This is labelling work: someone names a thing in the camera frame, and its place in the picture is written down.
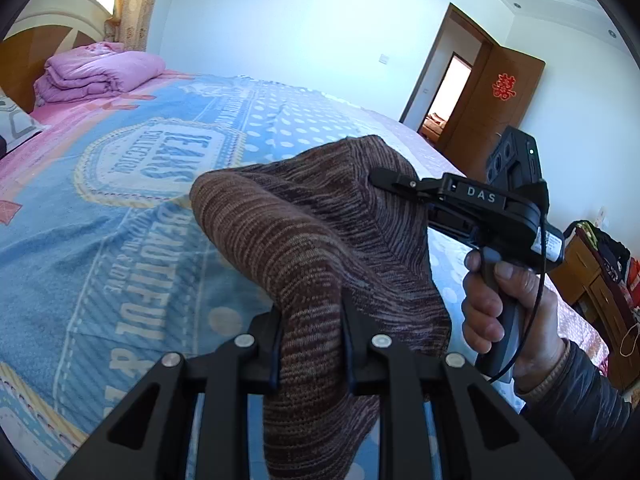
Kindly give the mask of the right forearm dark sleeve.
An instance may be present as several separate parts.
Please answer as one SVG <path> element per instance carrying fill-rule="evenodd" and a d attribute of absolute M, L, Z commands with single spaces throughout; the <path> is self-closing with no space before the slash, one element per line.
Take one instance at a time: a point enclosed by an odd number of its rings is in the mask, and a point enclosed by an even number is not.
<path fill-rule="evenodd" d="M 520 397 L 521 415 L 574 478 L 639 477 L 639 409 L 573 341 L 551 374 Z"/>

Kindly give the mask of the person's right hand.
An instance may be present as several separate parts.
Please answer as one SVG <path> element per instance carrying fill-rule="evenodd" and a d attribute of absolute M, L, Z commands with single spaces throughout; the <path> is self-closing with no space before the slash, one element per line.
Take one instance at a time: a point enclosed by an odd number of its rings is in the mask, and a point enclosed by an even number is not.
<path fill-rule="evenodd" d="M 480 275 L 480 253 L 473 250 L 464 260 L 468 274 L 463 281 L 463 337 L 477 353 L 486 354 L 493 344 L 502 341 L 504 328 L 498 321 L 503 304 Z M 515 388 L 528 393 L 542 384 L 562 361 L 566 341 L 558 334 L 558 296 L 545 287 L 529 270 L 499 262 L 495 279 L 500 288 L 525 310 L 530 328 L 524 347 L 513 367 Z"/>

